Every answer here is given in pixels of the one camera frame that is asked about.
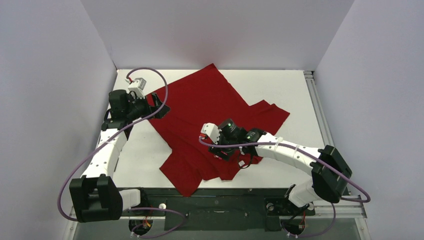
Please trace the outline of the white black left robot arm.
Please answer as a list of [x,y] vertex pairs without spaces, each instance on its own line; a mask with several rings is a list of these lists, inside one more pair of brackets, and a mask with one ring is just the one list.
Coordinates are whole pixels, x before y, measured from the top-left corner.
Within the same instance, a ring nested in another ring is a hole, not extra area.
[[113,181],[120,154],[128,142],[134,123],[138,120],[161,119],[170,107],[159,96],[151,93],[153,104],[135,90],[113,90],[108,94],[106,110],[98,145],[88,159],[85,171],[71,179],[69,192],[80,223],[118,220],[131,209],[143,215],[149,201],[140,189],[119,189]]

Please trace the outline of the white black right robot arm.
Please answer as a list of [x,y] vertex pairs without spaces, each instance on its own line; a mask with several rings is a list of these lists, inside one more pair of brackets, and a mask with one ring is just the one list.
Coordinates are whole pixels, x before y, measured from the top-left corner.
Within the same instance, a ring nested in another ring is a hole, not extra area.
[[220,125],[205,123],[200,139],[211,140],[208,151],[226,161],[240,151],[242,155],[270,158],[308,174],[309,180],[291,186],[282,199],[282,207],[289,214],[317,200],[338,203],[352,176],[352,170],[334,146],[295,144],[259,128],[246,130],[230,118]]

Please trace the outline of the red t-shirt garment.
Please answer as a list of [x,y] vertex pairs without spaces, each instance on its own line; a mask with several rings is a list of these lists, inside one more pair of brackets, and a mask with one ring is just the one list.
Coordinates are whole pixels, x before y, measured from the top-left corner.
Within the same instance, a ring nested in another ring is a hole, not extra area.
[[214,157],[199,142],[203,124],[218,125],[232,119],[247,130],[258,128],[276,134],[290,115],[265,100],[248,105],[213,64],[156,93],[160,98],[167,97],[170,108],[163,118],[150,120],[171,148],[160,170],[185,197],[191,196],[204,180],[232,180],[240,170],[240,162],[257,164],[261,160],[239,154],[229,161]]

